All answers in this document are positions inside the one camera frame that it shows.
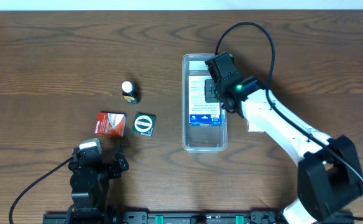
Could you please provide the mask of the blue white medicine box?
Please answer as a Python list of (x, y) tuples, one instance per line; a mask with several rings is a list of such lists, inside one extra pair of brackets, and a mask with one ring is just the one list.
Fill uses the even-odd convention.
[(188, 118), (190, 126), (219, 126), (220, 104), (205, 101), (205, 81), (209, 75), (188, 77)]

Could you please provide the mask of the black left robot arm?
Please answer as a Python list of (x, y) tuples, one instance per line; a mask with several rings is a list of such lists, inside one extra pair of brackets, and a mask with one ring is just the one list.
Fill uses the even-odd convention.
[(129, 170), (129, 164), (119, 144), (113, 157), (104, 162), (99, 139), (83, 141), (73, 150), (68, 168), (73, 205), (67, 210), (67, 223), (121, 223), (122, 215), (108, 205), (109, 181)]

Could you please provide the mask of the small green white box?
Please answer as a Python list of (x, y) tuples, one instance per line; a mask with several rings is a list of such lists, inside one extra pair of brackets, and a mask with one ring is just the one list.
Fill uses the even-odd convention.
[(265, 131), (252, 121), (247, 121), (247, 131), (249, 133), (264, 133)]

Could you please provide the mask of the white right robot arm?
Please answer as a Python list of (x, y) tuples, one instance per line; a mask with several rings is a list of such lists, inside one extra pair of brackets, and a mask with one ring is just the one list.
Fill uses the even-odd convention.
[(363, 175), (354, 143), (318, 131), (282, 105), (255, 77), (212, 74), (205, 100), (220, 102), (267, 133), (298, 168), (297, 199), (285, 207), (287, 223), (355, 220), (341, 210), (363, 196)]

